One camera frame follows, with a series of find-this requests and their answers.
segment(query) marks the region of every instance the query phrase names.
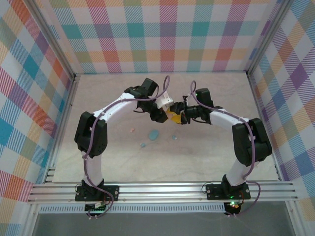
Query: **beige floor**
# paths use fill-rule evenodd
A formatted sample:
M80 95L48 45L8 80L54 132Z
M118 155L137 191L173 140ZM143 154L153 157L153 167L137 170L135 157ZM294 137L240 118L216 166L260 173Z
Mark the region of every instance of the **beige floor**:
M245 73L174 73L170 76L168 93L175 101L188 94L191 81L196 80L197 88L209 88L215 105L243 117L258 117ZM126 88L140 85L146 77L162 85L165 74L81 77L60 147L54 181L80 181L83 177L83 161L74 142L80 115L105 107ZM130 133L131 128L135 129L133 133ZM148 138L152 129L160 132L156 141ZM170 120L159 124L151 121L149 114L131 112L108 127L102 172L105 181L221 180L235 158L232 134L220 127L194 122L178 125ZM255 168L249 177L256 180L277 178L272 157Z

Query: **enclosure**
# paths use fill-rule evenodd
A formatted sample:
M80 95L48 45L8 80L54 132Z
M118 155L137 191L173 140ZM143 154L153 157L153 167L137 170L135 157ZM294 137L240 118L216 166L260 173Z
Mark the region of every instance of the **enclosure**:
M314 235L313 0L0 3L0 235ZM230 131L129 112L108 124L101 164L118 201L89 221L74 200L81 114L146 78L161 92L167 75L174 102L195 80L215 106L262 120L273 153L242 211L257 204L230 219L202 191L236 160Z

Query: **yellow object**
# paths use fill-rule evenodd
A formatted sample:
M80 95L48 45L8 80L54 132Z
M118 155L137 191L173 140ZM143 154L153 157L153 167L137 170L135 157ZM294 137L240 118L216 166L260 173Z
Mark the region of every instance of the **yellow object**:
M178 114L176 114L175 112L171 112L171 111L170 111L170 108L167 109L166 114L167 114L167 115L170 115L170 116L168 116L168 117L169 117L172 121L174 121L175 123L181 124L182 115L178 115Z
M182 116L181 115L175 115L171 118L172 121L174 121L175 123L178 123L178 124L181 124L181 119L182 119Z

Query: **colorful checkered pattern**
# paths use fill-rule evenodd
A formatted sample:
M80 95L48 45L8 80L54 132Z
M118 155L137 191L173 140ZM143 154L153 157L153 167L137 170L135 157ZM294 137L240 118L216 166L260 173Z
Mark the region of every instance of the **colorful checkered pattern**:
M0 1L0 235L18 235L68 97L70 79L22 0Z
M269 16L269 18L268 18L268 20L267 20L263 30L260 33L259 39L258 39L258 41L257 41L257 43L256 43L256 45L255 45L255 47L254 47L254 49L253 49L253 51L252 51L252 53L250 55L250 58L247 61L247 64L245 66L245 70L249 69L249 66L252 63L252 60L255 57L256 53L257 53L257 50L261 46L261 43L263 42L263 39L265 38L266 33L268 32L270 26L272 25L272 22L275 19L282 2L283 2L283 0L277 0L276 5L272 9L272 12L271 12L271 14L270 14L270 16Z
M70 45L66 55L75 57L71 61L84 73L244 70L261 34L257 28L268 19L266 7L274 3L50 0L47 9L40 1L52 30L65 35L59 41Z
M285 180L315 232L315 1L295 0L252 78Z

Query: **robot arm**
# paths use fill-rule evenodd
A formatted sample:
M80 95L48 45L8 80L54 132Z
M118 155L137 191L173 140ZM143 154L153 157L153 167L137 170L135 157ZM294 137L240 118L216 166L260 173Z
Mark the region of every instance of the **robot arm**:
M217 199L241 199L239 192L244 194L245 199L250 198L248 186L244 177L252 165L252 143L247 126L240 119L231 117L222 107L214 107L210 92L207 88L201 88L195 91L196 99L199 103L214 108L213 111L201 105L188 106L186 96L183 102L176 102L167 112L173 114L172 120L179 124L190 123L190 119L201 118L204 122L231 131L233 134L234 152L237 160L234 162L231 170L223 176L222 183L219 186L215 184L207 185L209 200ZM247 122L252 130L255 145L255 163L263 161L271 155L272 148L268 139L266 130L260 119L242 118Z
M153 121L163 123L168 119L162 107L172 104L173 100L167 92L164 92L163 96L157 100L150 100L149 98L157 86L154 81L147 78L141 86L127 88L118 99L103 109L93 114L84 112L81 115L74 140L82 155L86 156L85 173L88 173L90 180L84 176L82 186L77 188L76 201L102 201L104 199L103 193L94 186L102 189L104 187L104 179L101 174L101 156L107 147L107 124L118 121L137 108L148 112ZM94 135L91 141L93 126Z

